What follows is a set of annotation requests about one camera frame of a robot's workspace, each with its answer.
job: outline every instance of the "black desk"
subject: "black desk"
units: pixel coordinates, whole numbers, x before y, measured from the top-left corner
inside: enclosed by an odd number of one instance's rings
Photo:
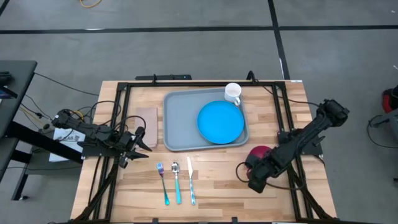
[[[17,98],[2,100],[0,103],[0,181],[4,176],[10,160],[23,162],[26,164],[25,167],[27,167],[32,159],[32,154],[15,150],[18,140],[45,149],[48,152],[79,164],[83,163],[80,152],[70,149],[43,134],[13,121],[19,105],[33,79],[36,65],[37,62],[35,61],[0,60],[0,71],[7,71],[13,77],[13,81],[7,84],[8,89],[18,94]],[[25,174],[24,170],[12,197],[13,200],[19,200],[26,179],[27,174]]]

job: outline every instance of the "metal bracket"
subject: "metal bracket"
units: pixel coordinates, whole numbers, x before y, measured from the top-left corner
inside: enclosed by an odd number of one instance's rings
[[[238,224],[238,218],[232,217],[232,224]]]
[[[286,83],[285,82],[275,82],[275,85],[281,90],[286,90]]]
[[[251,80],[252,84],[256,84],[257,82],[259,82],[259,80],[256,79],[256,77],[254,76],[253,71],[249,71],[248,76],[246,77],[246,80]]]
[[[127,87],[128,83],[118,83],[118,87],[116,88],[116,91],[122,91]]]
[[[152,84],[156,85],[156,80],[157,80],[157,77],[156,77],[156,74],[154,74],[154,78],[152,79]]]

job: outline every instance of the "table leg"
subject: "table leg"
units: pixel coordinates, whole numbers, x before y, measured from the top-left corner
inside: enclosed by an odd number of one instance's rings
[[[17,186],[14,190],[14,193],[12,194],[11,200],[20,200],[22,197],[22,191],[25,187],[25,183],[27,180],[28,175],[25,174],[25,169],[22,171],[21,176],[19,177]]]
[[[8,126],[7,135],[9,137],[18,138],[21,141],[40,147],[48,152],[62,156],[71,161],[75,161],[79,164],[83,163],[80,152],[33,131],[15,121],[11,122]]]

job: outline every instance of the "wooden tabletop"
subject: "wooden tabletop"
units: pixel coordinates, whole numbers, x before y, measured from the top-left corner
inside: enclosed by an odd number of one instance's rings
[[[98,101],[113,101],[117,83],[116,81],[103,82]],[[307,100],[303,83],[286,81],[286,86],[290,99]],[[191,152],[171,152],[164,146],[162,130],[164,95],[170,91],[196,88],[199,87],[132,88],[127,115],[134,115],[137,107],[156,107],[158,145],[153,148],[153,152],[137,150],[147,154],[149,158],[136,159],[130,161],[125,169],[119,168],[111,222],[151,222],[152,218],[159,218],[160,222],[230,222],[231,217],[237,217],[241,222],[294,221],[290,191],[266,186],[263,193],[258,194],[235,176],[236,165],[245,160],[252,148],[259,145],[274,147],[277,144],[276,133],[279,129],[274,100],[272,95],[262,87],[243,87],[242,89],[250,135],[245,145]],[[290,108],[296,128],[302,128],[312,120],[308,105],[290,102]],[[95,123],[109,120],[112,109],[112,103],[98,105]],[[133,119],[129,119],[126,124],[130,130],[134,129]],[[284,124],[285,128],[288,128],[286,120]],[[196,205],[191,205],[190,201],[187,156],[191,158],[194,170],[193,186]],[[335,208],[323,164],[313,156],[302,156],[302,160],[309,191],[325,211],[335,217]],[[84,161],[71,218],[78,216],[87,206],[96,161],[95,157]],[[175,199],[174,174],[170,167],[174,161],[180,164],[181,205],[177,205]],[[169,206],[164,203],[162,181],[156,169],[157,162],[163,162],[165,166],[165,186],[170,199]],[[100,170],[98,169],[96,186]],[[239,170],[239,174],[244,177],[243,167]],[[268,182],[289,186],[286,173],[277,179],[269,179]],[[107,197],[106,192],[101,203],[100,218],[104,217]],[[302,216],[305,217],[300,192],[298,192],[298,198]]]

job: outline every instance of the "teal handle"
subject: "teal handle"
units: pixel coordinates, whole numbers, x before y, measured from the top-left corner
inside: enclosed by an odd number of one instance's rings
[[[181,204],[180,184],[178,184],[177,175],[175,176],[175,194],[177,198],[177,204]]]
[[[195,205],[195,195],[193,194],[193,180],[192,178],[189,179],[189,186],[191,188],[191,203]]]
[[[164,185],[164,179],[162,177],[163,191],[164,191],[164,203],[170,205],[169,197],[167,196],[166,187]]]

